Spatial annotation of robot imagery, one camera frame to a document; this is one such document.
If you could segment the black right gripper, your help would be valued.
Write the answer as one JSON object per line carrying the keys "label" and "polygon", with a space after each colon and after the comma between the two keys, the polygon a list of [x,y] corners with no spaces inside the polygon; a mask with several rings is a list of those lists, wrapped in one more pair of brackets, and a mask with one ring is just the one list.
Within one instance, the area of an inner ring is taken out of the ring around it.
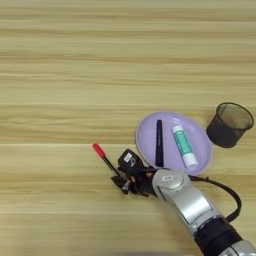
{"label": "black right gripper", "polygon": [[122,192],[127,195],[131,193],[141,196],[155,196],[152,180],[156,173],[153,167],[132,168],[128,171],[129,181],[120,176],[113,176],[112,181],[117,187],[122,187]]}

